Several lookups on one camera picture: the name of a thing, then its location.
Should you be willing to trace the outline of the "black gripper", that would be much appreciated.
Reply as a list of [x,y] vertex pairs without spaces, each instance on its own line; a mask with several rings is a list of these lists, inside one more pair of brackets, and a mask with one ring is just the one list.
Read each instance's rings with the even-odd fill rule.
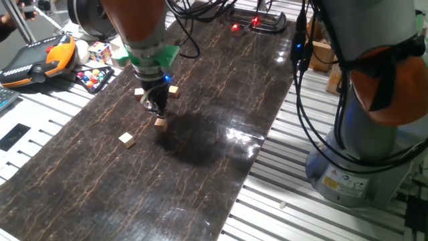
[[135,93],[141,98],[150,98],[151,112],[165,118],[171,77],[163,73],[146,75],[138,72],[135,72],[135,77],[141,85]]

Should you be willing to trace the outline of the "person's hand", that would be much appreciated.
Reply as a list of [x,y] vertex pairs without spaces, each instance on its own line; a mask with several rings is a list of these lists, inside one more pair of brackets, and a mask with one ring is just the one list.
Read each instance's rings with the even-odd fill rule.
[[[19,8],[24,8],[24,9],[28,9],[29,4],[25,1],[16,1],[16,4]],[[30,19],[32,21],[35,20],[35,16],[37,15],[37,12],[34,11],[33,13],[29,13],[29,11],[24,11],[22,12],[23,18],[25,20]],[[3,25],[6,25],[7,27],[16,27],[16,24],[14,22],[14,20],[12,19],[12,16],[9,14],[8,11],[6,11],[2,16],[1,16],[1,23]]]

